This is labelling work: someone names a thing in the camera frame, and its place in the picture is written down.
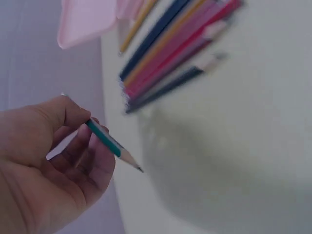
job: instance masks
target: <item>pencil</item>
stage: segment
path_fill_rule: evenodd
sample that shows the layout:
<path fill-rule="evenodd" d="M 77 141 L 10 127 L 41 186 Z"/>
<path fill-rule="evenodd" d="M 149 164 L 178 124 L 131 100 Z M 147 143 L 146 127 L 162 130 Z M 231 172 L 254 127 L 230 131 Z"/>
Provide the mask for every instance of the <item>pencil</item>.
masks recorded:
<path fill-rule="evenodd" d="M 149 76 L 134 85 L 128 91 L 129 104 L 134 103 L 144 93 L 147 93 L 157 83 L 162 81 L 168 74 L 196 55 L 203 48 L 215 41 L 216 38 L 231 24 L 229 19 L 219 20 L 205 28 L 200 37 L 195 38 L 191 43 L 181 45 L 171 55 L 169 55 Z"/>
<path fill-rule="evenodd" d="M 132 90 L 134 86 L 142 83 L 143 79 L 148 78 L 153 70 L 158 67 L 166 58 L 178 49 L 189 37 L 192 35 L 196 28 L 200 27 L 204 22 L 202 18 L 206 18 L 211 8 L 215 5 L 214 1 L 207 0 L 201 7 L 191 16 L 187 23 L 185 23 L 179 31 L 162 47 L 157 54 L 146 64 L 144 68 L 136 76 L 136 79 L 124 88 L 124 93 L 129 94 L 129 90 Z"/>
<path fill-rule="evenodd" d="M 188 69 L 186 72 L 183 74 L 177 76 L 173 81 L 169 82 L 167 85 L 156 91 L 154 94 L 151 94 L 144 100 L 137 102 L 136 104 L 129 106 L 128 109 L 126 110 L 127 114 L 133 113 L 137 111 L 138 109 L 146 106 L 147 104 L 156 101 L 160 97 L 168 94 L 172 90 L 176 89 L 179 86 L 182 86 L 189 82 L 190 80 L 198 77 L 199 75 L 203 73 L 208 73 L 210 72 L 214 67 L 216 67 L 220 61 L 222 61 L 224 58 L 226 58 L 227 54 L 225 53 L 220 53 L 213 58 L 211 58 L 207 63 L 205 64 L 199 64 L 191 67 Z"/>
<path fill-rule="evenodd" d="M 127 151 L 122 145 L 120 145 L 114 138 L 112 138 L 101 125 L 95 122 L 92 118 L 85 123 L 89 129 L 100 139 L 100 141 L 119 159 L 130 164 L 134 168 L 138 169 L 143 173 L 143 170 L 131 156 L 129 151 Z"/>
<path fill-rule="evenodd" d="M 149 15 L 149 13 L 152 11 L 154 6 L 158 0 L 150 0 L 147 4 L 147 6 L 142 10 L 142 12 L 139 14 L 134 26 L 131 28 L 129 34 L 127 35 L 126 39 L 124 40 L 123 44 L 120 47 L 119 54 L 122 55 L 128 48 L 130 42 L 138 32 L 139 28 L 144 23 L 146 17 Z"/>
<path fill-rule="evenodd" d="M 141 60 L 141 62 L 130 72 L 128 77 L 124 79 L 124 86 L 126 87 L 131 83 L 141 71 L 145 65 L 150 62 L 150 60 L 157 54 L 157 52 L 162 49 L 166 43 L 178 32 L 178 30 L 183 26 L 183 24 L 192 16 L 192 14 L 205 2 L 206 0 L 197 0 L 193 5 L 183 14 L 168 31 L 156 42 L 156 44 L 151 48 L 148 54 Z"/>
<path fill-rule="evenodd" d="M 132 71 L 135 65 L 143 58 L 146 51 L 156 41 L 159 35 L 165 30 L 165 28 L 171 23 L 171 21 L 183 10 L 186 5 L 193 0 L 175 0 L 163 16 L 158 20 L 147 37 L 141 43 L 139 48 L 133 54 L 128 64 L 124 67 L 119 77 L 120 80 L 124 80 L 128 74 Z"/>
<path fill-rule="evenodd" d="M 157 55 L 159 50 L 161 50 L 167 42 L 175 35 L 177 30 L 183 25 L 183 23 L 191 16 L 191 14 L 204 2 L 198 1 L 190 8 L 190 10 L 180 19 L 178 20 L 171 28 L 171 30 L 167 31 L 162 38 L 157 41 L 157 43 L 154 45 L 154 47 L 146 54 L 144 59 L 135 67 L 135 69 L 129 74 L 129 76 L 124 80 L 124 86 L 127 88 L 131 82 L 133 82 L 137 75 L 144 69 L 144 67 Z M 212 16 L 210 16 L 210 20 L 208 20 L 204 25 L 201 26 L 201 28 L 198 30 L 198 32 L 201 34 L 200 31 L 204 30 L 208 24 L 219 20 L 217 17 L 220 17 L 223 15 L 225 17 L 226 15 L 230 14 L 240 5 L 240 0 L 217 0 L 216 4 L 213 7 L 212 10 Z"/>

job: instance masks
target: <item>dark blue pencil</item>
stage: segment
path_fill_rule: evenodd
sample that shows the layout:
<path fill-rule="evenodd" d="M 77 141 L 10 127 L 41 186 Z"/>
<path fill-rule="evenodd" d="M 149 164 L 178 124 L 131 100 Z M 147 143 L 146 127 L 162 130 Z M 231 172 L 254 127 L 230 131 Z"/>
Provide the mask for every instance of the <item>dark blue pencil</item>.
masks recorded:
<path fill-rule="evenodd" d="M 156 91 L 155 93 L 151 94 L 145 99 L 139 99 L 137 102 L 135 102 L 133 105 L 130 105 L 126 113 L 130 114 L 138 109 L 146 106 L 147 104 L 156 101 L 160 97 L 168 94 L 172 90 L 176 89 L 179 86 L 182 86 L 183 84 L 187 83 L 188 81 L 198 77 L 199 75 L 203 73 L 210 72 L 216 65 L 219 64 L 221 60 L 223 60 L 227 54 L 220 53 L 215 55 L 212 59 L 210 59 L 207 63 L 204 65 L 195 65 L 188 69 L 186 72 L 184 72 L 182 75 L 177 76 L 173 81 L 169 82 L 167 85 Z"/>
<path fill-rule="evenodd" d="M 137 63 L 143 58 L 144 54 L 148 51 L 151 45 L 156 41 L 159 35 L 165 30 L 165 28 L 173 21 L 173 19 L 179 14 L 179 12 L 193 0 L 175 0 L 159 21 L 155 24 L 142 44 L 133 54 L 128 64 L 124 67 L 119 77 L 121 81 L 124 81 L 128 74 L 133 70 Z"/>

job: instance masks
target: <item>white table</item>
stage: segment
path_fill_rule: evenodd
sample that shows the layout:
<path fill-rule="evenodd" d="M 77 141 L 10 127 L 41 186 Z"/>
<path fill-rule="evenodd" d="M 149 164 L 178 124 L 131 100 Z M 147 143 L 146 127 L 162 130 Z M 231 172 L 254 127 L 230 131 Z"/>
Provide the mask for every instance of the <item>white table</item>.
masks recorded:
<path fill-rule="evenodd" d="M 312 1 L 250 0 L 206 54 L 231 57 L 210 76 L 137 114 L 122 114 L 117 77 L 171 0 L 119 58 L 102 38 L 111 134 L 142 164 L 118 161 L 129 234 L 311 233 Z"/>

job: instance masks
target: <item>purple background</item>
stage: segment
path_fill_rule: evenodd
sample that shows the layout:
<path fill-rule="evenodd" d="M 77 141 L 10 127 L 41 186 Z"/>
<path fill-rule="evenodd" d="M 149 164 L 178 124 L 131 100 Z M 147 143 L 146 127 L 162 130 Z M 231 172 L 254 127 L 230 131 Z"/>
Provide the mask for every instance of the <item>purple background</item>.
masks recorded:
<path fill-rule="evenodd" d="M 65 92 L 103 122 L 100 40 L 62 51 L 56 40 L 60 11 L 60 0 L 0 1 L 0 110 Z M 123 234 L 114 184 L 59 233 Z"/>

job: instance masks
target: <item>pink colored pencil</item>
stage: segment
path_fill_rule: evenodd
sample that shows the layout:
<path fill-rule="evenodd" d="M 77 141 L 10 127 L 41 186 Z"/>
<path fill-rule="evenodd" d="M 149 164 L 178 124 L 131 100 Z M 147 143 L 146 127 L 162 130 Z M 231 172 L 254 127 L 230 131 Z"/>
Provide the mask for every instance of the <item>pink colored pencil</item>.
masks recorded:
<path fill-rule="evenodd" d="M 146 77 L 141 83 L 137 83 L 129 92 L 129 104 L 136 101 L 138 97 L 149 91 L 156 83 L 160 82 L 166 75 L 175 68 L 186 62 L 205 46 L 210 44 L 225 28 L 228 26 L 227 20 L 217 21 L 206 27 L 199 38 L 196 38 L 191 45 L 182 46 L 167 57 L 149 77 Z"/>

